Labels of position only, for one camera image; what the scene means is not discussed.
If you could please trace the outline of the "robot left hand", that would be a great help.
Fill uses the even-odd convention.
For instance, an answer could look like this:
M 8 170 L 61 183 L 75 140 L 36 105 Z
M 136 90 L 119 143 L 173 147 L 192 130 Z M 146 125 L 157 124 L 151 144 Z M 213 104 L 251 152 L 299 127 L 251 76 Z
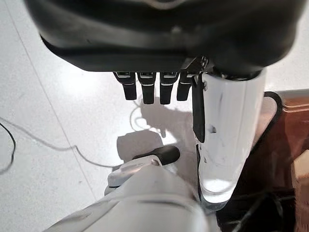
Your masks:
M 90 72 L 113 72 L 127 100 L 192 94 L 198 194 L 204 208 L 230 200 L 250 153 L 265 68 L 283 59 L 304 0 L 27 0 L 45 46 Z

